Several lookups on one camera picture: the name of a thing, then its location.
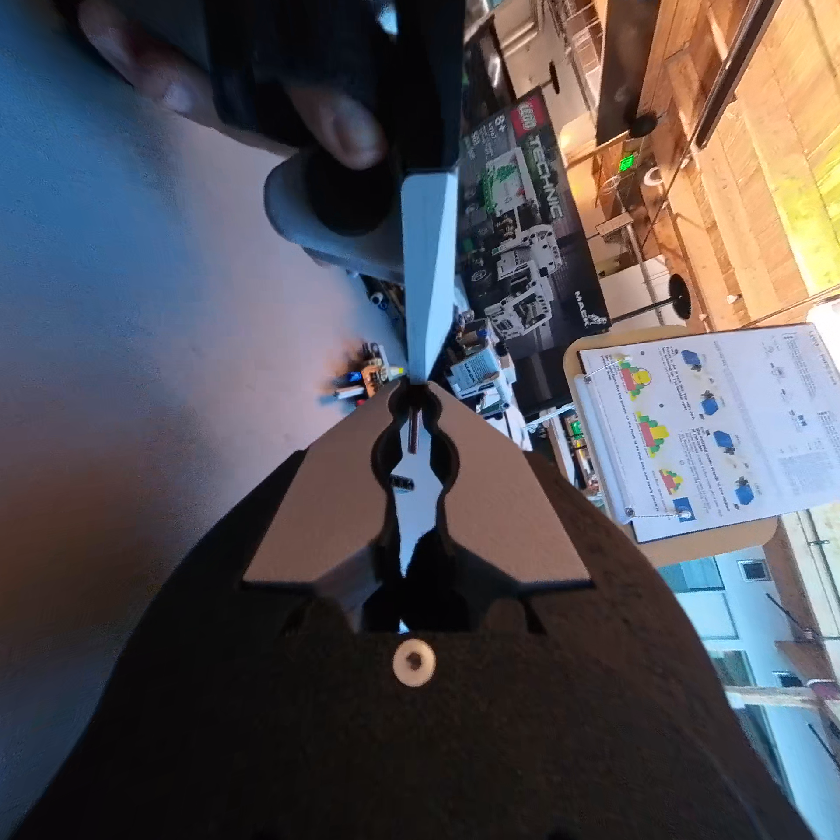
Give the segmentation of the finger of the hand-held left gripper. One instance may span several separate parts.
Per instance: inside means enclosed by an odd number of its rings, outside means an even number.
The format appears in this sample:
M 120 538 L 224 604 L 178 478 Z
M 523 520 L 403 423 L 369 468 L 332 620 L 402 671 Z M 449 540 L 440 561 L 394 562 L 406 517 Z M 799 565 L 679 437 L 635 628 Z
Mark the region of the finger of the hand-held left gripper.
M 423 385 L 451 330 L 459 168 L 410 174 L 401 189 L 406 373 Z

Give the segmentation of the person's left hand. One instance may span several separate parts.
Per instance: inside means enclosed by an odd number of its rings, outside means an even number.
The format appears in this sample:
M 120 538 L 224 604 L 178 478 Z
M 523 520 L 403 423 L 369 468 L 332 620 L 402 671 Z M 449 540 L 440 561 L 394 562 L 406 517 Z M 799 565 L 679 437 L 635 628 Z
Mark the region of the person's left hand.
M 110 3 L 80 2 L 77 21 L 91 47 L 141 96 L 237 143 L 282 160 L 293 155 L 288 144 L 224 124 L 207 73 Z M 385 160 L 385 132 L 363 104 L 324 86 L 287 84 L 286 90 L 315 141 L 339 163 L 365 171 Z

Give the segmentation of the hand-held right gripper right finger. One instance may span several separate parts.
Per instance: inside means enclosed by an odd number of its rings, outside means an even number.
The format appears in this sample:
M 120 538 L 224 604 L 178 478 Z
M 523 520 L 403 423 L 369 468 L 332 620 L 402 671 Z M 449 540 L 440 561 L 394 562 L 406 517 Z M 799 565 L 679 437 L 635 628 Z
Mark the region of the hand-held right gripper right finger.
M 435 383 L 425 391 L 435 531 L 469 612 L 499 600 L 592 587 L 592 576 L 526 454 Z

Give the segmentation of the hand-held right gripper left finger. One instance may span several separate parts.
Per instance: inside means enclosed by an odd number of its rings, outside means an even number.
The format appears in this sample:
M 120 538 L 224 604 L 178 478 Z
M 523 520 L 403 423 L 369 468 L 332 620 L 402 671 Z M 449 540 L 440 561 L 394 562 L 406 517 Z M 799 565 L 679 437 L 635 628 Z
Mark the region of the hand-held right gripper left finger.
M 401 537 L 391 472 L 403 456 L 387 385 L 306 450 L 243 583 L 336 601 L 353 629 L 364 606 L 400 573 Z

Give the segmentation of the small lego gear subassembly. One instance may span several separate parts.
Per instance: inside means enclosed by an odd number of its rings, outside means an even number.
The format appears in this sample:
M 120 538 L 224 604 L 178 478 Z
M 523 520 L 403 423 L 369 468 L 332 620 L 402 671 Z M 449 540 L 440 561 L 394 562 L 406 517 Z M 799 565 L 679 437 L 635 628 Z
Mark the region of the small lego gear subassembly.
M 359 406 L 404 374 L 404 367 L 391 364 L 380 344 L 364 343 L 360 358 L 356 360 L 353 369 L 337 380 L 332 396 L 338 401 Z

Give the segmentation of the white lego truck model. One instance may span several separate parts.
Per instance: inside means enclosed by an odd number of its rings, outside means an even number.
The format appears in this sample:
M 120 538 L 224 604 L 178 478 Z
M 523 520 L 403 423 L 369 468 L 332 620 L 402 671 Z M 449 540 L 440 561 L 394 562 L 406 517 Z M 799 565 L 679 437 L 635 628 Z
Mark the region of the white lego truck model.
M 474 318 L 472 311 L 461 312 L 444 352 L 444 378 L 455 397 L 517 446 L 529 449 L 513 389 L 515 364 L 492 322 Z

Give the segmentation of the black lego set box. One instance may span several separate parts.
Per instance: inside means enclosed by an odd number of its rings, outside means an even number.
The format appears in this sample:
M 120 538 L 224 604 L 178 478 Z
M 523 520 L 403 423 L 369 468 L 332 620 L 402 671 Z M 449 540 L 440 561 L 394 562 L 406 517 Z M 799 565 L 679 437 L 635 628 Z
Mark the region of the black lego set box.
M 612 325 L 540 88 L 461 141 L 457 271 L 505 342 L 524 414 L 569 403 L 563 359 Z

